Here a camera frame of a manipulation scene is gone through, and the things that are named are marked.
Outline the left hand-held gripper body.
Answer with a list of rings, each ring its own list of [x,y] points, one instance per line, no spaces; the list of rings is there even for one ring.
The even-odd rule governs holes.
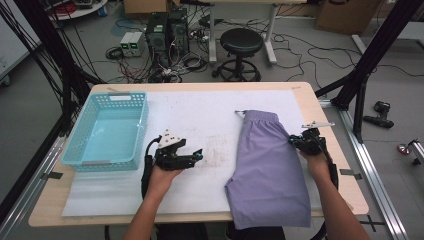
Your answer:
[[[195,164],[190,164],[184,160],[184,156],[179,156],[175,148],[181,137],[173,134],[169,129],[166,129],[158,143],[158,148],[155,152],[155,164],[166,171],[183,170],[193,168]]]

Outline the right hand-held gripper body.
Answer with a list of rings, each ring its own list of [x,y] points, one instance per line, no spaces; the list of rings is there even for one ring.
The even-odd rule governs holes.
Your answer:
[[[301,138],[301,150],[308,155],[317,155],[326,148],[326,139],[320,135],[321,127],[332,127],[334,122],[316,122],[304,124]]]

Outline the purple shorts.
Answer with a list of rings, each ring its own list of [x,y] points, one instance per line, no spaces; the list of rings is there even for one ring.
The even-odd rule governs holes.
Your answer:
[[[277,114],[244,113],[236,167],[225,192],[238,230],[311,225],[300,159]]]

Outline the light blue plastic basket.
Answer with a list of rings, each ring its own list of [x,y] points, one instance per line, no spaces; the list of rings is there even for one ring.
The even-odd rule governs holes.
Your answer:
[[[137,170],[148,113],[143,91],[90,94],[61,163],[77,172]]]

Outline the person's left hand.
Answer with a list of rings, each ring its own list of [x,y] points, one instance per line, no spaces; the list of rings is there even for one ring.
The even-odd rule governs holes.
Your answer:
[[[171,187],[174,178],[181,173],[182,170],[166,171],[158,166],[154,166],[149,179],[146,196],[151,198],[163,198]]]

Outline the person's right hand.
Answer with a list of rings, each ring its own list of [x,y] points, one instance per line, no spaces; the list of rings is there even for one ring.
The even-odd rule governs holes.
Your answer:
[[[308,155],[305,152],[300,151],[300,155],[307,160],[309,172],[316,182],[319,180],[330,179],[328,160],[323,153],[318,155]]]

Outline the white foam mat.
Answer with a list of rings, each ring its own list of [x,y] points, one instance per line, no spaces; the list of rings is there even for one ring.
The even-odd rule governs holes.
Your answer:
[[[278,115],[290,134],[307,120],[291,90],[146,92],[147,131],[137,170],[77,172],[62,211],[65,217],[132,215],[140,205],[144,155],[169,129],[186,139],[179,154],[202,149],[203,159],[179,175],[159,207],[162,214],[222,213],[229,209],[224,185],[235,170],[243,111]]]

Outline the person's dark pants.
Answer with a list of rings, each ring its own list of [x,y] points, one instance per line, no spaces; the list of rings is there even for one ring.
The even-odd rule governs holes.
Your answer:
[[[254,227],[237,230],[227,225],[229,240],[286,240],[282,227]],[[204,223],[159,224],[157,240],[209,240]]]

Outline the black round stool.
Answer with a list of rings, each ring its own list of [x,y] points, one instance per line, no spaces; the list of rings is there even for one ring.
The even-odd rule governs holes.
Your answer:
[[[234,28],[225,31],[220,38],[221,46],[228,55],[235,58],[225,61],[212,72],[212,77],[220,76],[225,82],[259,82],[261,74],[258,68],[247,61],[263,46],[259,33],[246,28]]]

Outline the black computer tower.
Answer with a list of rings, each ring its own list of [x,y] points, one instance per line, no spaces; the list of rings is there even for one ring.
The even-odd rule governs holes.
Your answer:
[[[146,28],[146,41],[151,51],[165,53],[168,50],[168,13],[153,12]]]
[[[173,10],[168,17],[175,52],[179,55],[189,52],[187,9]]]

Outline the small cardboard box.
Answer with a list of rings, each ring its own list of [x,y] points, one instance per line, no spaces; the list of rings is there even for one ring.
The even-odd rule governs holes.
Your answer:
[[[147,14],[151,12],[168,12],[178,6],[180,0],[123,0],[127,14]]]

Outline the round white table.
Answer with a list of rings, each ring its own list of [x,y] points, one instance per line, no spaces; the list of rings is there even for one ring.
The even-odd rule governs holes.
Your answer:
[[[69,20],[97,12],[105,16],[108,0],[54,0],[47,2],[47,13],[51,19]]]

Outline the aluminium floor rail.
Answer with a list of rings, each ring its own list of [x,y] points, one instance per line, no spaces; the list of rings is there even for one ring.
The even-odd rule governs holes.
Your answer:
[[[5,222],[0,225],[0,240],[11,239],[19,225],[24,221],[30,208],[40,196],[47,180],[53,176],[53,168],[58,162],[66,140],[66,137],[57,137],[49,146],[47,153],[43,155],[41,164],[31,176],[11,212],[6,216]]]
[[[339,110],[338,114],[349,136],[349,141],[355,151],[356,158],[364,173],[369,188],[371,189],[374,200],[378,205],[380,213],[384,218],[391,238],[393,240],[409,240],[401,219],[396,212],[365,144],[362,143],[353,132],[353,118],[348,111]]]

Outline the black cordless drill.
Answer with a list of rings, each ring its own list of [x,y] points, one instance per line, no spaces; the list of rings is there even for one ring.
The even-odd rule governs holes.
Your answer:
[[[373,125],[390,129],[394,126],[394,123],[391,120],[387,119],[387,114],[390,108],[391,108],[391,105],[389,103],[377,101],[374,104],[373,109],[378,113],[378,116],[377,117],[364,116],[363,120]]]

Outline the black metal frame post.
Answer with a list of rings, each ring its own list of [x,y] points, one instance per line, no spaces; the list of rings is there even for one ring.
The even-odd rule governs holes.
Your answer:
[[[89,83],[94,85],[104,83],[99,77],[90,75],[76,64],[72,54],[55,30],[40,0],[13,0],[13,2],[59,68],[62,89],[56,90],[55,85],[52,85],[52,89],[56,90],[60,96],[59,102],[61,103],[62,114],[20,174],[5,199],[0,203],[0,225],[4,224],[12,214],[12,210],[17,204],[18,199],[23,195],[24,189],[35,176],[36,170],[40,167],[43,158],[56,138],[70,132],[71,114],[76,110],[77,106],[76,103],[71,101],[71,93],[74,93],[80,103],[84,103],[90,91]]]
[[[315,92],[315,95],[320,97],[340,88],[340,92],[330,103],[342,111],[347,111],[350,102],[356,99],[352,133],[359,143],[363,142],[361,131],[368,79],[423,3],[424,0],[398,0],[353,70]]]

